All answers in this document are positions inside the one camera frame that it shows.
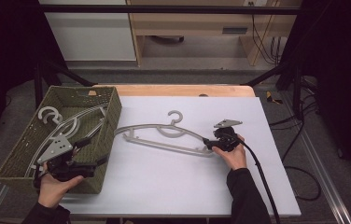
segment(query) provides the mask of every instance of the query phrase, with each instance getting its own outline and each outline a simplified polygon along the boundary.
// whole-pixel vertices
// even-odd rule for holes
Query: hand
[[[56,208],[62,200],[64,194],[71,188],[82,182],[83,176],[79,175],[66,182],[55,179],[51,174],[41,177],[41,189],[38,202],[48,208]]]
[[[240,136],[239,134],[237,134],[237,136],[242,141],[245,141],[244,137]],[[224,159],[228,166],[233,170],[247,168],[246,151],[242,144],[239,144],[234,150],[230,152],[222,151],[219,147],[213,147],[213,151],[221,156],[222,159]]]

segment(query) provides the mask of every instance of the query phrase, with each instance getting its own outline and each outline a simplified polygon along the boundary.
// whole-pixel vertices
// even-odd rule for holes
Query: desk
[[[118,85],[117,89],[123,106],[119,127],[168,124],[167,112],[179,109],[184,118],[178,127],[214,139],[215,123],[223,119],[245,119],[243,125],[234,129],[257,154],[279,215],[301,214],[260,99],[253,97],[250,87]],[[190,91],[189,97],[185,97],[185,90]],[[222,97],[226,91],[235,97]],[[193,97],[202,93],[216,97]],[[154,133],[147,130],[141,134],[139,136],[147,137]],[[166,141],[173,145],[192,142],[190,139]],[[195,141],[193,144],[198,147],[202,143]],[[273,214],[258,170],[248,153],[247,163],[269,213]],[[68,194],[62,205],[72,214],[88,217],[228,217],[232,203],[225,184],[228,171],[217,155],[197,157],[139,146],[125,142],[119,134],[114,139],[102,192],[98,195]]]

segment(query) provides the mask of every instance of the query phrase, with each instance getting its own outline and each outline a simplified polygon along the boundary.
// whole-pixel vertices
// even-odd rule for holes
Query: white tabletop
[[[215,140],[213,127],[224,119],[241,120],[233,126],[260,160],[280,216],[299,216],[301,211],[280,161],[269,125],[257,97],[160,97],[121,96],[119,127],[137,124],[170,124]],[[138,130],[140,138],[183,147],[204,146],[196,138],[167,138],[154,129]],[[255,162],[247,152],[248,168],[273,214]],[[94,217],[226,217],[232,197],[226,186],[229,168],[219,156],[192,156],[114,139],[100,194],[67,194],[62,205],[72,214]]]

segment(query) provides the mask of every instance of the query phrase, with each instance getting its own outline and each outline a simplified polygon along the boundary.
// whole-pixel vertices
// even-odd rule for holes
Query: black sleeve
[[[64,224],[69,217],[70,211],[61,206],[51,209],[36,203],[21,224]]]
[[[232,224],[272,223],[266,205],[248,169],[230,171],[227,185],[233,197]]]

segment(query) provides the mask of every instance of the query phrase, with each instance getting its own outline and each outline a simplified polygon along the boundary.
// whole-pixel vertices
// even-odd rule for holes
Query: basket
[[[111,152],[114,140],[114,131],[117,129],[121,111],[121,103],[115,87],[50,87],[44,100],[36,110],[30,123],[24,130],[16,146],[12,148],[7,159],[0,168],[0,182],[22,192],[33,192],[33,173],[26,171],[38,148],[57,124],[48,119],[45,124],[38,118],[38,111],[45,106],[56,108],[63,116],[63,120],[73,117],[85,109],[108,104],[105,116],[97,110],[80,119],[78,131],[68,139],[70,143],[83,138],[98,122],[103,125],[98,133],[91,139],[91,143],[82,148],[74,157],[75,161],[94,162],[98,158]],[[98,194],[100,193],[106,171],[107,163],[98,166],[94,177],[85,178],[79,185],[70,189],[70,193]]]

